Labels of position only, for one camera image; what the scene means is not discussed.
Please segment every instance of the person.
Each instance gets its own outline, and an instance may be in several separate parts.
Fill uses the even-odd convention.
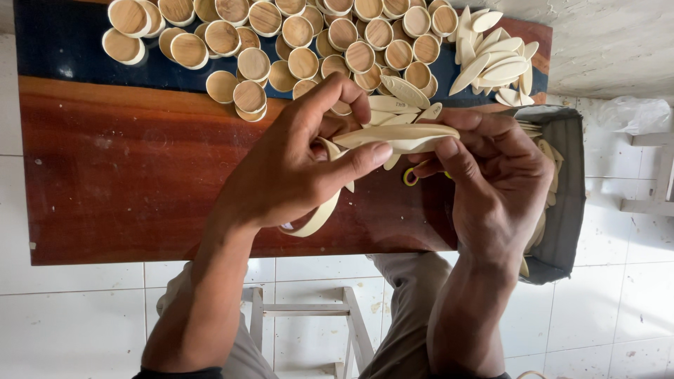
[[[368,122],[365,91],[333,74],[289,104],[229,175],[194,261],[158,303],[136,379],[276,378],[239,311],[255,234],[297,220],[392,153],[374,142],[321,161],[311,144],[343,132],[323,118],[337,100]],[[453,269],[433,252],[369,256],[394,288],[392,326],[361,378],[509,378],[499,319],[553,164],[511,117],[444,109],[432,122],[456,128],[460,140],[447,137],[409,160],[418,177],[447,171],[456,182],[460,256]]]

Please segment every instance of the leg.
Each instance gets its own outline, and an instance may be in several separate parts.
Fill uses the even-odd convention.
[[[433,304],[452,267],[437,253],[368,256],[394,288],[392,323],[361,379],[426,379],[426,332]]]
[[[171,279],[166,286],[166,293],[157,301],[157,313],[161,317],[164,309],[170,306],[178,292],[189,290],[192,262],[186,263],[183,271]],[[224,379],[278,379],[269,363],[262,357],[246,328],[246,318],[241,314],[239,330],[232,351],[222,367]]]

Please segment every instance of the plastic bag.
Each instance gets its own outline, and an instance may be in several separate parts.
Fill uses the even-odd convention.
[[[612,132],[666,133],[671,131],[670,113],[662,99],[620,96],[602,105],[597,118],[602,128]]]

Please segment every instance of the hand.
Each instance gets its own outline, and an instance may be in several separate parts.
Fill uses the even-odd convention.
[[[543,211],[553,163],[512,117],[445,109],[432,123],[456,128],[435,152],[412,154],[418,177],[447,171],[456,182],[454,226],[472,261],[519,271]]]
[[[353,149],[334,162],[319,162],[311,149],[318,135],[338,131],[323,115],[337,100],[351,105],[360,123],[370,120],[365,91],[332,74],[288,105],[225,181],[210,222],[222,218],[255,228],[297,220],[329,200],[341,187],[381,166],[391,156],[385,142]]]

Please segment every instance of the live edge table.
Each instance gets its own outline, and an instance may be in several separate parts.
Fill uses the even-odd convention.
[[[247,123],[233,105],[206,94],[210,73],[236,70],[233,57],[190,71],[170,62],[157,38],[144,39],[148,52],[138,65],[117,63],[100,43],[110,28],[107,3],[14,2],[33,265],[192,259],[218,190],[289,102],[289,94],[267,86],[267,115]],[[505,18],[500,26],[541,44],[532,97],[545,103],[552,29]],[[277,60],[274,38],[260,40]],[[504,109],[493,93],[475,96],[470,87],[447,97],[459,73],[454,54],[454,44],[443,43],[431,64],[439,83],[431,102]],[[326,117],[360,127],[352,117]],[[411,166],[403,158],[391,171],[357,180],[355,193],[342,190],[310,237],[263,229],[251,257],[456,248],[452,180],[434,175],[407,187],[402,174]]]

